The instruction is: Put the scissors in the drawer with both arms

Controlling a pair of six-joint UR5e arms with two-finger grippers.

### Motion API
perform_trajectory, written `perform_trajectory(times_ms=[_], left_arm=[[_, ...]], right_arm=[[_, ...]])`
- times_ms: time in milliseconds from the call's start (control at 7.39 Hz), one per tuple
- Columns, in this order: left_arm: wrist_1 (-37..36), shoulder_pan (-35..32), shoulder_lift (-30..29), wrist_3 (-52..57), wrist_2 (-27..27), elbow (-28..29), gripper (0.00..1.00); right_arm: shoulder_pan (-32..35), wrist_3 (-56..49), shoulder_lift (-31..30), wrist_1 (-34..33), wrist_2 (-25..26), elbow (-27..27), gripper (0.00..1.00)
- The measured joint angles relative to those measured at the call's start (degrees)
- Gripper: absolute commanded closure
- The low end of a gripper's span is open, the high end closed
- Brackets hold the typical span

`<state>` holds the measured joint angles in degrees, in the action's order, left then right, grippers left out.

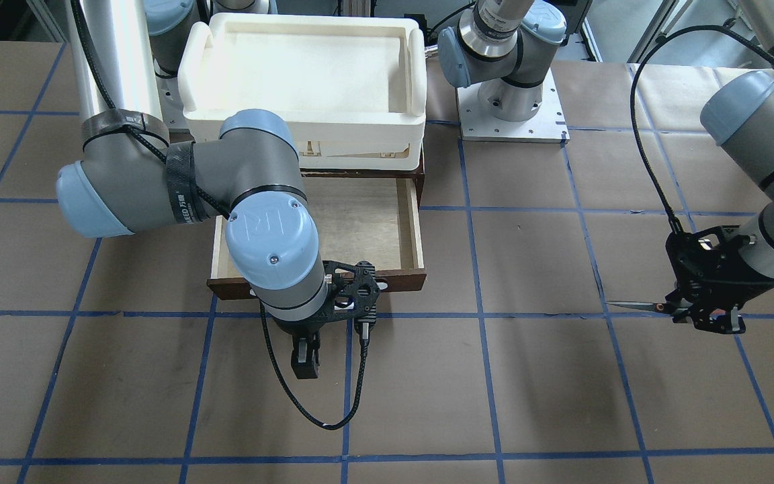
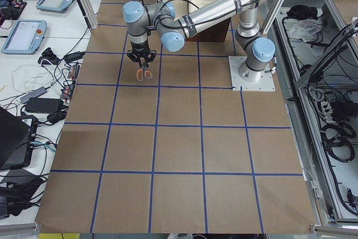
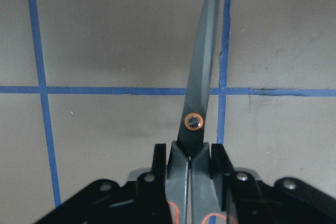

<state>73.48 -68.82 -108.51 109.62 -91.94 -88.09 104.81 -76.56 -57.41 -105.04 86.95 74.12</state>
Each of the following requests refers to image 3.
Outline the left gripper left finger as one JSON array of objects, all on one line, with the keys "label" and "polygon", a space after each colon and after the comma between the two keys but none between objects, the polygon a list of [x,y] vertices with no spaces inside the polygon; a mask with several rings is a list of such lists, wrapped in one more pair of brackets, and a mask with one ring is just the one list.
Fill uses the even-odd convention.
[{"label": "left gripper left finger", "polygon": [[166,145],[156,144],[148,172],[124,186],[96,180],[37,223],[172,223],[165,172]]}]

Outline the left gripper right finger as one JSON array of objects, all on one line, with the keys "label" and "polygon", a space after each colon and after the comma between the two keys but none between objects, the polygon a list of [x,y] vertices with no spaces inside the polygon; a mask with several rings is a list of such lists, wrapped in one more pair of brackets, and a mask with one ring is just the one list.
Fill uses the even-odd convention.
[{"label": "left gripper right finger", "polygon": [[221,144],[212,144],[211,169],[229,223],[335,223],[335,198],[293,177],[269,186],[234,169]]}]

